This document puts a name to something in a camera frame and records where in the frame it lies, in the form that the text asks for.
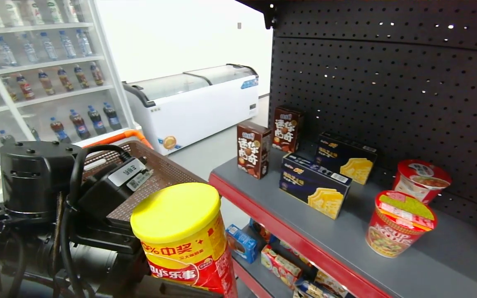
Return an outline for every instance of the gray floor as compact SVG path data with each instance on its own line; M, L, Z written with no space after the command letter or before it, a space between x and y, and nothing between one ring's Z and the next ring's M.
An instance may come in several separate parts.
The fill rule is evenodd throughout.
M254 117L252 121L267 126L269 98L261 98L258 106L259 115ZM193 174L207 180L214 168L237 155L236 138L236 127L230 127L172 153L169 158ZM222 198L220 211L222 212L226 227L230 224L243 227L250 221L250 217L246 213L242 212L226 198ZM256 297L240 280L237 280L237 287L240 298Z

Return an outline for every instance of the red shelf edge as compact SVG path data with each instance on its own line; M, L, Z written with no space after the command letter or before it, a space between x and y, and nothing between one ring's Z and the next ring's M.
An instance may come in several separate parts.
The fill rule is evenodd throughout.
M233 260L233 270L239 279L241 279L258 298L273 298L272 295L270 295L270 293L267 292L266 289L235 260Z
M310 242L304 236L294 231L276 216L268 213L262 206L251 200L249 196L233 188L226 181L214 174L214 172L210 174L209 184L216 188L223 197L227 198L231 203L240 208L240 210L244 211L254 220L262 223L274 235L284 235L284 241L320 268L325 268L334 279L347 287L350 293L354 296L358 298L391 297L376 285L354 273L350 268L347 268L346 265L322 251L315 243ZM247 272L246 275L248 275L248 277L265 292L264 288L260 286Z

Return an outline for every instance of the noodle cup lid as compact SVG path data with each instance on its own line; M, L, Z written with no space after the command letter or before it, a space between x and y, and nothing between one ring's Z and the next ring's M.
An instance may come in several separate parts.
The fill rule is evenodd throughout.
M409 181L424 188L443 189L452 183L452 178L445 170L426 161L403 160L397 168Z
M378 212L410 230L428 232L437 225L437 217L428 206L403 192L382 191L376 196L375 204Z

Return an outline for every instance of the white wall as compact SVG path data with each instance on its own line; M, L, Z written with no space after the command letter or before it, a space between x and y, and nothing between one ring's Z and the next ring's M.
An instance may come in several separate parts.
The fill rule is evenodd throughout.
M270 90L272 30L235 0L96 0L119 75L136 82L226 63Z

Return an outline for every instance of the yellow lid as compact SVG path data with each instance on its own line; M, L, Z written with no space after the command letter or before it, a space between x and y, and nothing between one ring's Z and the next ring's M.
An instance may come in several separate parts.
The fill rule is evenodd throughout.
M171 243L201 230L220 211L220 195L205 183L182 183L153 194L132 212L134 235L148 243Z

